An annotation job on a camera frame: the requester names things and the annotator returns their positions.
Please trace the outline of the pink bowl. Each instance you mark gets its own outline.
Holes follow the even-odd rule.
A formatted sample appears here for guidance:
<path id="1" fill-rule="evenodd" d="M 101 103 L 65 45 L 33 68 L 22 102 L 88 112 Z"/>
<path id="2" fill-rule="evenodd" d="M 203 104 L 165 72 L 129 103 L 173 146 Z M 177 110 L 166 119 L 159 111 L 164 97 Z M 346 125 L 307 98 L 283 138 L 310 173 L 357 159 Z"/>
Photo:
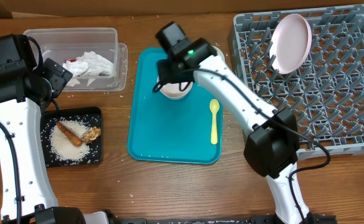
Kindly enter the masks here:
<path id="1" fill-rule="evenodd" d="M 178 100 L 185 97 L 191 89 L 191 82 L 168 83 L 160 89 L 160 92 L 169 99 Z"/>

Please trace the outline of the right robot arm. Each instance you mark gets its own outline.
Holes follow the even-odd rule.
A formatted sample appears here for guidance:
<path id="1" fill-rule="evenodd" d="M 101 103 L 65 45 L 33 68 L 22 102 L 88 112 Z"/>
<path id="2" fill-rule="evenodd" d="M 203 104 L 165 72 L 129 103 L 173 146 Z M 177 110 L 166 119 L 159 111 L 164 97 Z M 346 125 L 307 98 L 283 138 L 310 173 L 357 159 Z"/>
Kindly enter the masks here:
<path id="1" fill-rule="evenodd" d="M 209 91 L 247 135 L 244 157 L 257 174 L 266 178 L 277 221 L 307 223 L 310 211 L 296 176 L 299 134 L 293 113 L 278 110 L 253 93 L 207 40 L 191 41 L 175 22 L 161 28 L 156 39 L 167 58 L 157 63 L 159 81 L 154 92 L 166 84 L 193 82 Z"/>

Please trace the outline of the pale green bowl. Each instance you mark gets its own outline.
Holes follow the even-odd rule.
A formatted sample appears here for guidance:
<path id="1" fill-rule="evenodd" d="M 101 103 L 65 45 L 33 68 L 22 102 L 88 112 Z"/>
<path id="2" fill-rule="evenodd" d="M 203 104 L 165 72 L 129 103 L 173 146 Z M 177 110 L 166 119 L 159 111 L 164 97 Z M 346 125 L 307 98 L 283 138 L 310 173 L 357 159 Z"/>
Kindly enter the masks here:
<path id="1" fill-rule="evenodd" d="M 217 51 L 217 55 L 219 55 L 221 57 L 222 61 L 225 62 L 225 56 L 224 56 L 223 52 L 214 45 L 213 45 L 213 48 Z"/>

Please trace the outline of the orange carrot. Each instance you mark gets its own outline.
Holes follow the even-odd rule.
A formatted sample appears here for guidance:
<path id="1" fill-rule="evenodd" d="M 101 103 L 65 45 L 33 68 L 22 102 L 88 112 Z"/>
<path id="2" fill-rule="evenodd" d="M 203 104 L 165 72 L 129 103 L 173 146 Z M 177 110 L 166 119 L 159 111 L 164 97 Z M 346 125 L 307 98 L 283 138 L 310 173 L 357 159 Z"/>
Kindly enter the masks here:
<path id="1" fill-rule="evenodd" d="M 83 144 L 83 141 L 77 135 L 71 132 L 71 130 L 66 128 L 62 123 L 56 122 L 56 126 L 75 147 L 80 147 Z"/>

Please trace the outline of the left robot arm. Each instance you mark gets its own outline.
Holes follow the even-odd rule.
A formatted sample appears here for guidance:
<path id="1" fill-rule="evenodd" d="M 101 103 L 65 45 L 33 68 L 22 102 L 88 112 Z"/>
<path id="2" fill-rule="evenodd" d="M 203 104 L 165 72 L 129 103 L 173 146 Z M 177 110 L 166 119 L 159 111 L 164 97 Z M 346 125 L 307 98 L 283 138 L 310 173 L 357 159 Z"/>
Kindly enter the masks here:
<path id="1" fill-rule="evenodd" d="M 108 211 L 83 214 L 61 207 L 51 188 L 42 151 L 42 113 L 72 74 L 51 59 L 34 55 L 35 39 L 0 37 L 0 166 L 2 223 L 116 223 Z"/>

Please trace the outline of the yellow plastic spoon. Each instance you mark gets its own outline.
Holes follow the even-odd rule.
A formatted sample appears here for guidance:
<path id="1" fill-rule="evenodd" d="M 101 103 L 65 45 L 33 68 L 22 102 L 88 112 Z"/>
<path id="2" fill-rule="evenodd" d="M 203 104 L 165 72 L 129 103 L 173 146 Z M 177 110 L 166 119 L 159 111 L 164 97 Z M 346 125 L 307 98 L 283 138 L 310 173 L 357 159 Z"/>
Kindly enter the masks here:
<path id="1" fill-rule="evenodd" d="M 213 145 L 216 145 L 218 143 L 217 113 L 219 109 L 220 109 L 220 104 L 218 100 L 212 99 L 210 101 L 210 112 L 212 114 L 212 129 L 211 129 L 210 142 Z"/>

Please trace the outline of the white napkin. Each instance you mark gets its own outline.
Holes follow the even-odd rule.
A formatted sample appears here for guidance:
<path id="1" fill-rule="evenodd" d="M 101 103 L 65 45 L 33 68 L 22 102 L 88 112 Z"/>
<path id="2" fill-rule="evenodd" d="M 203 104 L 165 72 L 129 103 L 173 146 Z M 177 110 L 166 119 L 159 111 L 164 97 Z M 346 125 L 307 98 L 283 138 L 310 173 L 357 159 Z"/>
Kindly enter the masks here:
<path id="1" fill-rule="evenodd" d="M 114 63 L 91 51 L 77 57 L 75 62 L 63 63 L 62 67 L 71 72 L 74 77 L 108 76 L 113 73 Z"/>

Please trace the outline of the large white plate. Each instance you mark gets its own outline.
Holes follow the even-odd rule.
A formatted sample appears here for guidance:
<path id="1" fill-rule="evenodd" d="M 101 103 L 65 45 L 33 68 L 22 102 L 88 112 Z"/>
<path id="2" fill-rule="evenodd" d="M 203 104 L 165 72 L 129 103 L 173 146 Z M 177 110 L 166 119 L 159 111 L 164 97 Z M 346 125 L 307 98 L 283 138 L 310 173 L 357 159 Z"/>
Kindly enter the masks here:
<path id="1" fill-rule="evenodd" d="M 269 56 L 275 56 L 272 68 L 280 74 L 297 70 L 306 60 L 312 43 L 312 30 L 299 14 L 289 14 L 276 26 L 271 37 Z"/>

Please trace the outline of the brown walnut cookie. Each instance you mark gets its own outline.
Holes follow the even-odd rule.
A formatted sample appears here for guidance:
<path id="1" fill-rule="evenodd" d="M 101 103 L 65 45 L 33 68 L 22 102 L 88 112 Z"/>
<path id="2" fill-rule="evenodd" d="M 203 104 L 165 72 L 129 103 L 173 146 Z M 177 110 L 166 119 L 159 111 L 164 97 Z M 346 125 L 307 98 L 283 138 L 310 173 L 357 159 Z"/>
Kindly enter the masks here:
<path id="1" fill-rule="evenodd" d="M 101 128 L 96 126 L 89 128 L 85 133 L 82 134 L 81 140 L 87 144 L 92 143 L 99 136 L 101 136 Z"/>

